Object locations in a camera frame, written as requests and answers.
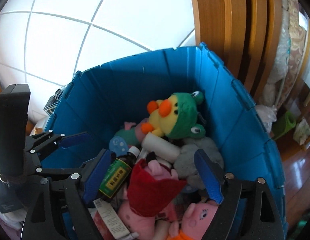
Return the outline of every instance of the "gray plush toy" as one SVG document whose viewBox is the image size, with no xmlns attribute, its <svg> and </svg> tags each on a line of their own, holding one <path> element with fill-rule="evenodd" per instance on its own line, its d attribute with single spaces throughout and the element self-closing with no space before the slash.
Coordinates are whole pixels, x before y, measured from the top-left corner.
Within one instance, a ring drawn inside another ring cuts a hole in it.
<svg viewBox="0 0 310 240">
<path fill-rule="evenodd" d="M 201 139 L 185 138 L 185 145 L 181 148 L 181 153 L 174 163 L 174 169 L 178 173 L 178 178 L 186 179 L 188 184 L 194 188 L 205 189 L 205 185 L 200 178 L 194 164 L 194 155 L 198 149 L 203 149 L 210 160 L 218 163 L 224 168 L 224 160 L 214 141 L 208 137 Z"/>
</svg>

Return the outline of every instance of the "bottle cap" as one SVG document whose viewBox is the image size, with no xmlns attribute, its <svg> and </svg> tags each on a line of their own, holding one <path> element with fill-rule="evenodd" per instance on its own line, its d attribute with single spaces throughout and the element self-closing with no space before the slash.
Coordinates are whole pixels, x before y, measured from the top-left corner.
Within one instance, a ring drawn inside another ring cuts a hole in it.
<svg viewBox="0 0 310 240">
<path fill-rule="evenodd" d="M 138 155 L 140 154 L 140 151 L 137 147 L 132 146 L 129 148 L 128 150 L 130 153 L 134 154 L 136 156 L 136 158 L 138 157 Z"/>
</svg>

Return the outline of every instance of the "frog eye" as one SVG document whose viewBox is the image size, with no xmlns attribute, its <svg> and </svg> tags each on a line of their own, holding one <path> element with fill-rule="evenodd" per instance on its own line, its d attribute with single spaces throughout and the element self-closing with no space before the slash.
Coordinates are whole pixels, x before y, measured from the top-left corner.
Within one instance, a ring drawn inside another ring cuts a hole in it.
<svg viewBox="0 0 310 240">
<path fill-rule="evenodd" d="M 198 133 L 201 132 L 200 128 L 198 128 L 198 127 L 196 127 L 196 126 L 192 127 L 190 130 L 191 130 L 191 132 L 194 133 L 194 134 L 198 134 Z"/>
<path fill-rule="evenodd" d="M 193 98 L 197 97 L 199 95 L 199 91 L 195 91 L 194 93 L 191 94 Z"/>
<path fill-rule="evenodd" d="M 202 212 L 199 215 L 199 220 L 204 219 L 205 217 L 207 217 L 207 209 L 203 209 Z"/>
</svg>

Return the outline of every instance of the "blue plastic bin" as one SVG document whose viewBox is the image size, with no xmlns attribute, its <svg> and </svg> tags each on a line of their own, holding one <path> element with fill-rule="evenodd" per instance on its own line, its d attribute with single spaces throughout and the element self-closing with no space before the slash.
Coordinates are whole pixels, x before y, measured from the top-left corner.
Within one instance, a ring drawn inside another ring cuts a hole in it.
<svg viewBox="0 0 310 240">
<path fill-rule="evenodd" d="M 225 171 L 239 179 L 266 179 L 287 233 L 284 172 L 276 144 L 265 131 L 255 102 L 243 85 L 206 45 L 163 49 L 126 57 L 78 71 L 67 86 L 46 130 L 71 135 L 88 131 L 93 141 L 58 149 L 42 165 L 49 168 L 79 167 L 95 157 L 124 121 L 148 117 L 150 100 L 174 92 L 200 90 L 205 103 L 207 136 L 217 144 Z M 240 203 L 231 236 L 239 227 L 245 202 Z"/>
</svg>

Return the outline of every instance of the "red cloth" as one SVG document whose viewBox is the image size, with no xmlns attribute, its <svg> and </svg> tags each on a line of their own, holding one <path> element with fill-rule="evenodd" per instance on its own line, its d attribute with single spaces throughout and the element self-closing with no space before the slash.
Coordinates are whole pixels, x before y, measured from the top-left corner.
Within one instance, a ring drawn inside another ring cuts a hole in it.
<svg viewBox="0 0 310 240">
<path fill-rule="evenodd" d="M 185 180 L 155 180 L 143 168 L 146 160 L 135 164 L 127 189 L 129 205 L 134 213 L 143 217 L 154 217 L 161 212 L 186 186 Z"/>
</svg>

